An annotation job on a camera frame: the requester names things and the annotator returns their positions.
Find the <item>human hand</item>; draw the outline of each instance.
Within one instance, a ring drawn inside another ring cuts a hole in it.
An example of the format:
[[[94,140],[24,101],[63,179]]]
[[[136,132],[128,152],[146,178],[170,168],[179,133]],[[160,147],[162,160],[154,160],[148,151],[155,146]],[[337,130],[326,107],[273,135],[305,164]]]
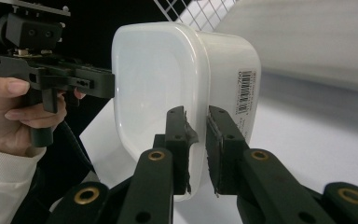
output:
[[[42,104],[21,107],[21,97],[29,90],[28,82],[14,77],[0,77],[0,151],[25,156],[31,146],[30,127],[56,127],[66,116],[62,93],[57,98],[58,112],[49,113]],[[75,91],[77,98],[84,95]]]

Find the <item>wire grid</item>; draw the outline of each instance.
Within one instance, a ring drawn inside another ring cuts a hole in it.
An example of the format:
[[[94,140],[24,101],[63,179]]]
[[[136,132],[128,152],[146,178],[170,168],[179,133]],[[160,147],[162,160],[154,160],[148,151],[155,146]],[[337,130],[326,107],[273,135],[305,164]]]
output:
[[[237,0],[154,0],[168,21],[212,32]]]

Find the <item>barcode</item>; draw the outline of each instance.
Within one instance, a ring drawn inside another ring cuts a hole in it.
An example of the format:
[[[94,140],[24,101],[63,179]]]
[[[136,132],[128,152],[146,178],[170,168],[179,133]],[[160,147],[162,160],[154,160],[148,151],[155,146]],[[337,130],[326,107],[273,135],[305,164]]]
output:
[[[236,114],[241,114],[249,111],[251,103],[251,78],[253,73],[253,71],[238,73],[238,97]]]

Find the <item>white sleeve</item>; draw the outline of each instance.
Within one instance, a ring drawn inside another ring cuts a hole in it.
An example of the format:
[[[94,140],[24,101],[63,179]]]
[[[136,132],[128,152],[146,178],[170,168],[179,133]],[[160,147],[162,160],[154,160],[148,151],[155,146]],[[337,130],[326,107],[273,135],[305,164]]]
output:
[[[0,224],[10,223],[25,198],[37,162],[46,149],[30,148],[28,157],[13,156],[0,152]]]

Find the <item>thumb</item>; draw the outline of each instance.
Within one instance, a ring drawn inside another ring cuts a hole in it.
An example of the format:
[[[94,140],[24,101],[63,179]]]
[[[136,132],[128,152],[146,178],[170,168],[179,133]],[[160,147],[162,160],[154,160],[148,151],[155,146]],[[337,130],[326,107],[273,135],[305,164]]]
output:
[[[0,110],[10,109],[18,102],[13,98],[27,93],[30,84],[14,77],[0,77]]]

